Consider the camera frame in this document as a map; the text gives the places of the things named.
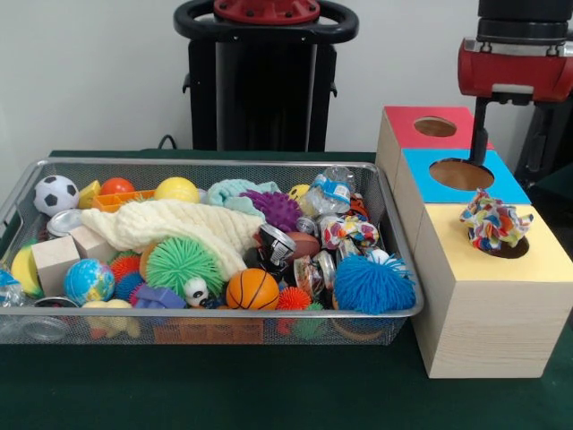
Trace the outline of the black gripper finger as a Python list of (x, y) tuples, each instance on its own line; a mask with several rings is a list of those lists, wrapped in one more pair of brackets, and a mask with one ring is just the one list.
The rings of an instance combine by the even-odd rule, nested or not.
[(471, 164), (483, 164), (485, 160), (489, 135), (484, 124), (489, 101), (483, 97), (477, 97), (475, 100), (474, 125), (468, 157)]
[(551, 125), (552, 106), (550, 103), (535, 105), (535, 132), (533, 135), (533, 170), (540, 170), (543, 164), (543, 153)]

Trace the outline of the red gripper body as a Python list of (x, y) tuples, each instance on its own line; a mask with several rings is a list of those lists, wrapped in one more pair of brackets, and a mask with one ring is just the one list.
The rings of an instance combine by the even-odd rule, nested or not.
[(504, 56), (458, 51), (458, 87), (464, 95), (490, 97), (494, 85), (533, 88), (534, 101), (563, 101), (572, 91), (572, 58)]

